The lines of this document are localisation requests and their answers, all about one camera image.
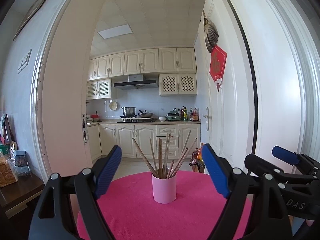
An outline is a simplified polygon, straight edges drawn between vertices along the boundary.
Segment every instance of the pink cup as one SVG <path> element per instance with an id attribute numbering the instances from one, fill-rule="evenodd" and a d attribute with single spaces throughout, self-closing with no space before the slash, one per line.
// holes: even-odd
<path id="1" fill-rule="evenodd" d="M 153 199 L 161 204 L 167 204 L 176 199 L 177 175 L 170 179 L 159 179 L 152 176 Z"/>

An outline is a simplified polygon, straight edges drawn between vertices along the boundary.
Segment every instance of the tiled floor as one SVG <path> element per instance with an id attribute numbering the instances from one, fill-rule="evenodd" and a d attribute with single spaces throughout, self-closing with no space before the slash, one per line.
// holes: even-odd
<path id="1" fill-rule="evenodd" d="M 180 171 L 192 171 L 188 162 L 184 162 L 180 169 Z M 130 161 L 121 161 L 115 176 L 113 179 L 119 179 L 128 175 L 149 171 L 149 168 L 144 162 L 130 162 Z"/>

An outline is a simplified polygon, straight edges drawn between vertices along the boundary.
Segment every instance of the ceiling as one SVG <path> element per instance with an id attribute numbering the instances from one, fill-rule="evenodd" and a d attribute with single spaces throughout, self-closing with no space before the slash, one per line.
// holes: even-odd
<path id="1" fill-rule="evenodd" d="M 205 0 L 105 0 L 91 58 L 151 47 L 193 47 Z M 103 39 L 99 31 L 129 24 L 131 34 Z"/>

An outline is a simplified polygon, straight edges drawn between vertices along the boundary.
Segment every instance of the tile backsplash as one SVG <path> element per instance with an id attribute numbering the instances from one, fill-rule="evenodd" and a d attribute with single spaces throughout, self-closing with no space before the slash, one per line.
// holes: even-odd
<path id="1" fill-rule="evenodd" d="M 112 111 L 109 108 L 110 101 L 116 101 L 118 108 Z M 136 107 L 136 114 L 139 110 L 153 112 L 154 116 L 166 116 L 174 108 L 180 109 L 185 106 L 190 111 L 194 109 L 195 97 L 193 96 L 166 96 L 159 95 L 159 89 L 141 89 L 141 90 L 120 90 L 117 91 L 117 98 L 88 100 L 87 114 L 95 114 L 96 111 L 101 119 L 119 118 L 122 114 L 121 107 Z"/>

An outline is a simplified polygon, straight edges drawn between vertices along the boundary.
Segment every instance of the round table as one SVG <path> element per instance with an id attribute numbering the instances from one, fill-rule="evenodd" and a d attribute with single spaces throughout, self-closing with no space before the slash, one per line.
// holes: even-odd
<path id="1" fill-rule="evenodd" d="M 225 202 L 209 175 L 178 171 L 177 198 L 169 204 L 153 199 L 151 172 L 143 172 L 111 182 L 98 205 L 117 240 L 206 240 Z M 247 199 L 234 239 L 243 236 L 250 208 Z M 77 228 L 89 239 L 80 213 Z"/>

